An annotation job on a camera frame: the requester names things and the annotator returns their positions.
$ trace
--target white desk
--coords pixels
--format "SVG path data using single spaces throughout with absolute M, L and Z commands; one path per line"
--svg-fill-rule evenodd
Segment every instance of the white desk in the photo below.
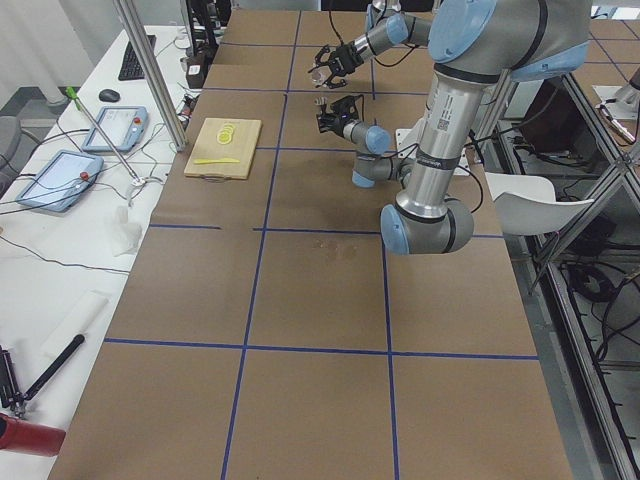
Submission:
M 148 33 L 157 36 L 155 52 L 169 87 L 174 105 L 184 95 L 186 85 L 179 58 L 183 51 L 173 45 L 178 35 L 176 27 L 148 27 Z M 122 32 L 109 48 L 79 91 L 88 109 L 97 114 L 101 106 L 98 92 L 112 88 L 121 94 L 120 102 L 109 105 L 142 105 L 149 112 L 149 123 L 141 144 L 146 142 L 154 125 L 162 124 L 145 80 L 120 82 L 117 80 L 122 53 L 128 38 Z M 186 45 L 186 38 L 176 45 Z M 88 128 L 88 120 L 69 105 L 59 119 L 64 130 Z M 50 135 L 59 133 L 54 127 Z M 81 144 L 83 134 L 73 137 Z M 137 153 L 130 158 L 136 173 L 146 176 L 154 168 L 154 175 L 165 178 L 173 161 L 174 151 L 166 129 L 152 140 L 145 152 L 157 161 Z M 61 149 L 75 150 L 64 137 L 44 144 L 26 165 L 23 173 L 37 173 Z M 98 177 L 99 183 L 113 186 L 123 195 L 131 182 L 125 168 L 114 156 L 105 156 L 105 167 L 116 165 Z M 115 257 L 111 252 L 106 222 L 126 201 L 109 187 L 94 185 L 79 202 L 64 214 L 21 211 L 1 215 L 2 212 L 20 210 L 11 202 L 26 186 L 26 180 L 17 180 L 7 191 L 0 204 L 0 226 L 3 236 L 29 247 L 46 258 L 66 263 L 83 263 L 99 267 L 129 270 L 135 255 Z M 162 185 L 147 184 L 129 209 L 129 221 L 143 226 L 143 235 L 149 224 Z M 36 398 L 29 402 L 27 420 L 34 423 L 67 429 L 80 400 L 104 333 L 109 325 L 118 299 L 127 280 L 126 275 L 84 268 L 61 267 L 45 263 L 25 250 L 0 241 L 0 284 L 2 284 L 2 315 L 0 316 L 0 344 L 11 353 L 20 387 L 25 391 L 49 366 L 51 359 L 40 352 L 40 346 L 65 318 L 82 295 L 91 290 L 108 296 L 109 303 L 86 332 L 86 340 L 60 371 L 49 381 Z M 47 478 L 54 458 L 36 457 L 0 451 L 0 472 L 3 478 L 42 480 Z

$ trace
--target blue joint cap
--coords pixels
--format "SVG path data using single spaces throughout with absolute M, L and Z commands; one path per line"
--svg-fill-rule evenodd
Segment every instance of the blue joint cap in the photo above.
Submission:
M 393 45 L 404 42 L 409 36 L 407 24 L 404 22 L 404 16 L 400 14 L 393 15 L 387 20 L 387 37 Z
M 429 31 L 429 54 L 437 63 L 455 60 L 482 34 L 498 0 L 458 0 L 442 4 Z
M 409 241 L 402 218 L 393 205 L 386 205 L 380 213 L 380 231 L 387 250 L 396 255 L 409 255 Z
M 360 187 L 360 188 L 372 188 L 376 184 L 376 182 L 368 179 L 367 177 L 363 177 L 355 170 L 351 174 L 351 181 L 356 187 Z
M 564 73 L 573 72 L 584 63 L 587 58 L 589 42 L 581 43 L 550 57 L 538 60 L 531 65 L 525 65 L 511 73 L 514 82 L 529 82 L 544 80 Z
M 364 144 L 371 153 L 382 155 L 391 144 L 391 135 L 384 128 L 374 125 L 367 130 Z

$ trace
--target tablet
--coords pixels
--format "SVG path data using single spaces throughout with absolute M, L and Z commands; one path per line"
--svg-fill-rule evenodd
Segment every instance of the tablet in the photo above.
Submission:
M 119 152 L 128 152 L 140 141 L 147 124 L 144 107 L 102 107 L 96 122 Z M 110 153 L 111 148 L 95 127 L 87 134 L 82 150 L 93 153 Z
M 103 163 L 97 155 L 60 150 L 20 192 L 16 202 L 63 212 L 94 184 Z

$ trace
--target computer mouse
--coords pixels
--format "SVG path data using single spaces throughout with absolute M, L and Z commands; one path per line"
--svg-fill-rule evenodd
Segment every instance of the computer mouse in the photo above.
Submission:
M 103 102 L 115 103 L 120 100 L 120 94 L 110 88 L 105 88 L 98 94 L 98 98 Z

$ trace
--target keyboard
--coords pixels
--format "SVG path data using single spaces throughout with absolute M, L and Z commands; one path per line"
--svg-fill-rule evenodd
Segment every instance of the keyboard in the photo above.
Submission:
M 156 36 L 147 35 L 149 43 L 151 44 L 151 50 L 156 45 Z M 118 74 L 118 80 L 140 80 L 144 78 L 144 72 L 142 71 L 142 65 L 138 61 L 136 52 L 133 51 L 133 45 L 131 42 L 127 44 L 127 48 L 124 50 L 124 57 L 122 58 L 122 66 L 120 67 L 120 73 Z

